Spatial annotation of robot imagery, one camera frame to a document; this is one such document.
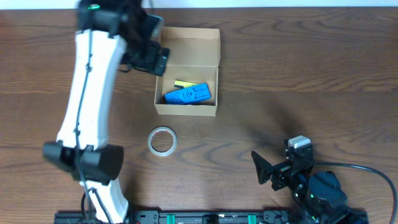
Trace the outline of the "cardboard box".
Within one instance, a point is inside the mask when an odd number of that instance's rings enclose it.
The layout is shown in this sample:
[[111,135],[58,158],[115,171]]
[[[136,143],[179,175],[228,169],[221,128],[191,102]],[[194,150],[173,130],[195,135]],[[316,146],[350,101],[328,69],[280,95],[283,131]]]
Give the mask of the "cardboard box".
[[[221,59],[219,29],[165,27],[160,36],[163,47],[170,49],[165,73],[156,78],[154,106],[158,114],[211,116],[218,109],[218,79]],[[175,81],[207,84],[210,98],[189,105],[172,105],[164,96],[177,91]]]

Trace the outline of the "yellow and black marker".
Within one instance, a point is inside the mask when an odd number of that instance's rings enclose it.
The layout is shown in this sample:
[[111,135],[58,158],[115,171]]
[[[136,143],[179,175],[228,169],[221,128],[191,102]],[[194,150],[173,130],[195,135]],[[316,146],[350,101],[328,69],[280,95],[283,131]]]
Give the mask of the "yellow and black marker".
[[175,80],[174,82],[174,87],[176,88],[189,88],[191,86],[195,86],[197,83],[194,82],[186,82],[186,81],[181,81],[181,80]]

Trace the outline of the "blue plastic tape dispenser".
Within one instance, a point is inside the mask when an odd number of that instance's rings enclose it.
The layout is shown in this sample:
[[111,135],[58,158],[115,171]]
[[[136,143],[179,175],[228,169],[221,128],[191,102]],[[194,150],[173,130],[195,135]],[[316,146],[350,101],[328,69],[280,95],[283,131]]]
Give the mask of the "blue plastic tape dispenser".
[[164,95],[165,101],[170,105],[192,105],[211,98],[208,85],[206,83],[182,88]]

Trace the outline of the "large clear tape roll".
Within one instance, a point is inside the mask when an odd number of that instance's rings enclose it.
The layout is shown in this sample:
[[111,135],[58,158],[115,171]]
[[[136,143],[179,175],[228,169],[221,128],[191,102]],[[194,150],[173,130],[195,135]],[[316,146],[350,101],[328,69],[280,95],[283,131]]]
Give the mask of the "large clear tape roll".
[[153,129],[147,138],[147,147],[153,155],[167,157],[174,153],[178,146],[178,138],[173,129],[159,126]]

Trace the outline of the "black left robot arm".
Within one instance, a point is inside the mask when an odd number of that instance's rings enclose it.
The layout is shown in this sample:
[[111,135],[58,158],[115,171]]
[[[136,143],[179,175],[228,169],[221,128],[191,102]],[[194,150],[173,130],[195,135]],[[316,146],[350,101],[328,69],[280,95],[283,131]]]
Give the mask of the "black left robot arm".
[[140,1],[80,1],[75,68],[57,138],[43,155],[83,187],[80,223],[124,223],[129,203],[119,183],[124,150],[108,140],[116,75],[130,70],[161,77],[169,49],[159,43],[163,18]]

